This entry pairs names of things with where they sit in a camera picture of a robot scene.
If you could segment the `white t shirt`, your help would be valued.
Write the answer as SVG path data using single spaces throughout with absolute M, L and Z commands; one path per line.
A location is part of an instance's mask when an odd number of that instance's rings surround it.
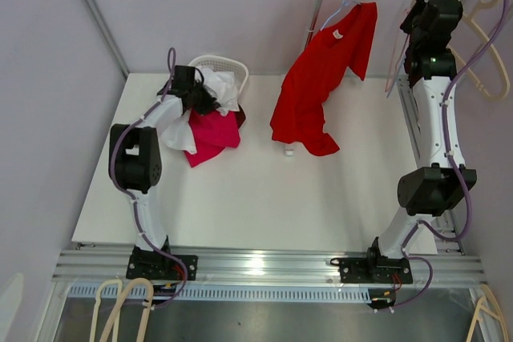
M 157 92 L 166 108 L 157 125 L 160 140 L 183 151 L 193 167 L 226 147 L 238 147 L 239 129 L 246 120 L 238 103 L 244 81 L 236 72 L 212 65 L 175 66 Z

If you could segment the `pink wire hanger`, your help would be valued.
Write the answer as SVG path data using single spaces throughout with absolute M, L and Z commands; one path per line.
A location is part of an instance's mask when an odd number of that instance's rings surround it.
M 419 14 L 422 9 L 423 0 L 412 0 L 410 7 L 404 9 L 404 19 L 400 23 L 398 31 L 396 33 L 394 47 L 390 56 L 390 64 L 388 67 L 388 73 L 386 78 L 385 93 L 386 97 L 389 98 L 394 85 L 397 82 L 400 66 L 406 55 L 406 48 L 408 44 L 408 35 L 411 34 L 412 24 L 414 18 Z

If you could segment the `pink t shirt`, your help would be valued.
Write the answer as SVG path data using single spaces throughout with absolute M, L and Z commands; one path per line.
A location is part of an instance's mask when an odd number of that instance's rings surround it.
M 185 151 L 190 167 L 197 167 L 218 156 L 225 148 L 240 145 L 240 133 L 236 113 L 229 111 L 223 116 L 219 111 L 199 115 L 193 111 L 189 118 L 196 145 L 196 153 Z

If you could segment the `dark maroon t shirt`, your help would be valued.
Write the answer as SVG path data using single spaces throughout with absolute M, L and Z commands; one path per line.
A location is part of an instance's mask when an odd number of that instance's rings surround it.
M 240 129 L 246 121 L 246 114 L 241 105 L 238 105 L 238 110 L 234 112 L 234 116 L 236 119 L 237 128 Z

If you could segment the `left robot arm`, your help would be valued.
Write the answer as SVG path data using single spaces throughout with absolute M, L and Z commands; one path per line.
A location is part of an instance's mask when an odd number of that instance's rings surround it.
M 204 75 L 194 66 L 171 69 L 155 102 L 131 124 L 116 123 L 109 137 L 108 174 L 116 189 L 130 202 L 136 242 L 129 259 L 127 278 L 163 279 L 171 271 L 186 274 L 183 261 L 171 254 L 168 235 L 162 224 L 156 185 L 162 175 L 159 136 L 177 129 L 178 136 L 189 139 L 181 125 L 194 108 L 210 113 L 218 103 L 204 86 Z

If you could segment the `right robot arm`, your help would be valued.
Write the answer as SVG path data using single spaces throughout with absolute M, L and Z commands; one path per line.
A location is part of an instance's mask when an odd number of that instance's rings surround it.
M 477 172 L 458 148 L 454 86 L 457 74 L 448 47 L 463 16 L 460 0 L 415 0 L 400 28 L 408 36 L 404 70 L 417 107 L 418 169 L 398 182 L 400 208 L 367 251 L 365 272 L 373 283 L 398 277 L 412 283 L 406 249 L 421 227 L 470 198 Z

